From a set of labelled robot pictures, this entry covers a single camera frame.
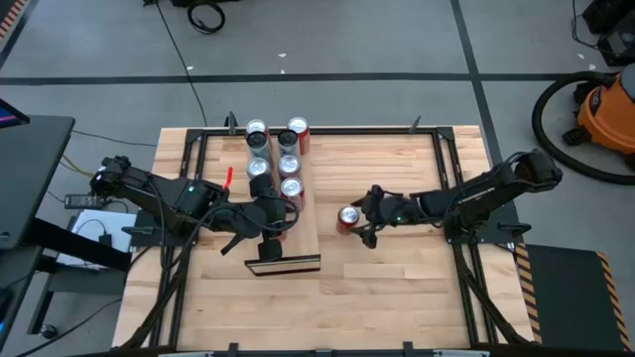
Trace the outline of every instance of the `black hose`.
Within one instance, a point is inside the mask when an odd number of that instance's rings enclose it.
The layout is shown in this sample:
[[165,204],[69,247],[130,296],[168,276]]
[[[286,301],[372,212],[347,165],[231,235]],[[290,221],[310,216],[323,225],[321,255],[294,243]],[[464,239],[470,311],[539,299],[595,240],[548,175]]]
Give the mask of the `black hose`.
[[[218,26],[210,28],[203,21],[197,19],[196,16],[192,14],[196,7],[203,5],[209,6],[215,12],[217,12],[218,15],[220,15],[220,24],[218,24]],[[225,13],[213,0],[197,0],[192,2],[188,6],[188,20],[190,20],[190,24],[194,27],[195,30],[199,31],[202,34],[210,35],[217,33],[225,26]]]
[[534,135],[536,136],[538,143],[547,153],[549,153],[549,155],[554,157],[554,159],[558,160],[559,162],[565,164],[565,166],[567,166],[568,168],[584,176],[609,183],[629,185],[635,184],[635,176],[618,175],[592,168],[589,165],[581,163],[580,161],[574,159],[573,157],[560,150],[547,137],[545,128],[543,127],[543,112],[545,110],[547,102],[557,91],[561,90],[563,87],[571,83],[575,83],[578,81],[588,81],[593,84],[597,84],[598,86],[603,85],[609,87],[613,85],[613,83],[615,82],[615,78],[613,76],[598,73],[595,71],[580,71],[570,74],[563,79],[557,80],[552,85],[547,87],[543,94],[541,94],[541,96],[538,98],[538,101],[534,106],[534,112],[532,113],[532,129],[534,130]]

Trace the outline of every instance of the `yellow black striped edge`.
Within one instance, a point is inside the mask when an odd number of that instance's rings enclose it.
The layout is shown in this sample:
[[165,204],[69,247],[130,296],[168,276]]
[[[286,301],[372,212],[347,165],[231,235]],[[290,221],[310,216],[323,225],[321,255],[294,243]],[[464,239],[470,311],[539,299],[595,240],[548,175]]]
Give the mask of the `yellow black striped edge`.
[[523,291],[523,298],[527,306],[529,322],[534,332],[534,340],[543,343],[540,333],[540,322],[538,320],[538,309],[536,308],[536,296],[534,295],[534,281],[532,279],[532,266],[529,264],[529,253],[525,243],[516,246],[516,265],[518,267],[518,277],[520,278],[520,288]]
[[20,12],[27,4],[27,1],[28,0],[16,0],[16,2],[13,3],[13,6],[9,9],[9,13],[0,23],[0,41],[7,36],[11,26],[13,26],[13,23],[18,20],[18,16],[20,16]]
[[617,329],[619,330],[619,337],[624,345],[624,351],[630,352],[633,348],[628,341],[628,333],[626,332],[626,325],[624,324],[624,316],[622,316],[622,310],[619,308],[619,301],[617,300],[617,292],[615,291],[615,284],[613,283],[613,276],[611,275],[611,269],[608,267],[608,259],[604,253],[595,252],[602,264],[604,270],[604,279],[606,280],[606,288],[608,289],[608,296],[613,304],[613,313],[615,314],[615,322],[617,323]]

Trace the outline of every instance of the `gray floor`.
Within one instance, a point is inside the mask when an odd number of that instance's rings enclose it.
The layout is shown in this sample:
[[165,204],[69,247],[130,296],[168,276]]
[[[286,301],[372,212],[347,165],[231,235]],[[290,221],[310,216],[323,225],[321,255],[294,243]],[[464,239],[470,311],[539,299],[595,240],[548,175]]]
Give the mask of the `gray floor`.
[[[595,51],[571,39],[570,0],[459,0],[480,73],[560,73],[608,70]],[[588,1],[577,1],[581,11]],[[130,0],[40,0],[0,69],[11,77],[183,75],[184,70],[156,7]],[[183,9],[162,8],[190,74],[467,73],[448,0],[243,0],[223,4],[227,25],[217,36],[195,32]],[[580,35],[591,40],[584,23]],[[530,126],[543,81],[488,81],[485,99],[503,156],[536,146]],[[229,110],[245,123],[253,117],[283,124],[303,115],[314,125],[481,123],[468,80],[357,80],[198,83],[210,125]],[[30,114],[69,115],[78,130],[154,143],[161,127],[200,126],[188,84],[4,85],[4,99]],[[571,122],[566,93],[547,109],[554,137]],[[126,147],[73,136],[66,153],[87,171],[104,156],[127,155],[149,169],[152,148]],[[576,149],[577,157],[622,172],[610,154]],[[521,221],[534,229],[529,243],[599,250],[608,255],[627,326],[635,328],[635,283],[628,279],[635,250],[629,208],[635,190],[604,184],[564,169],[554,191],[516,201]],[[57,195],[88,190],[86,179],[58,169]],[[39,216],[65,225],[71,211],[49,196]],[[44,275],[34,279],[2,356],[43,339],[23,338]],[[116,297],[60,295],[47,323],[62,330]],[[117,306],[38,356],[105,350]]]

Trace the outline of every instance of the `computer monitor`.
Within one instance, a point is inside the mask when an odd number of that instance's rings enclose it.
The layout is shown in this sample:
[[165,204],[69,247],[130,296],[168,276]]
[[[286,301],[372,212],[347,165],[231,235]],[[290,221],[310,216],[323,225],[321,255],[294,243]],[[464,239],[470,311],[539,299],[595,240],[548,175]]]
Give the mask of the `computer monitor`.
[[11,104],[0,99],[0,128],[29,124],[31,120]]

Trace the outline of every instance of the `wooden table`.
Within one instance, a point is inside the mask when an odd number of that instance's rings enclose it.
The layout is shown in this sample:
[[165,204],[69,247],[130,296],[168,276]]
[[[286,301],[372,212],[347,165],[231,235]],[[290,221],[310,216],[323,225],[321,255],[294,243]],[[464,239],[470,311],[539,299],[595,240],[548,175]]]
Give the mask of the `wooden table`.
[[[488,170],[479,128],[453,129],[465,179]],[[163,129],[154,174],[177,177],[185,134]],[[234,167],[230,199],[250,199],[244,138],[214,137],[205,157],[205,179],[223,183],[227,168]],[[403,341],[415,348],[468,347],[452,252],[440,230],[389,227],[378,235],[375,250],[335,231],[338,209],[373,183],[405,193],[439,188],[432,138],[313,135],[304,165],[307,160],[315,214],[322,217],[314,221],[321,271],[256,278],[243,265],[254,258],[251,243],[222,257],[219,250],[230,236],[204,230],[191,256],[179,350],[226,350],[230,342],[241,350],[400,349]],[[512,255],[480,247],[490,296],[517,331],[533,339]],[[146,316],[159,278],[159,249],[152,249],[128,275],[113,345],[127,340]],[[486,341],[481,309],[472,301],[479,337]],[[171,312],[168,307],[164,321]]]

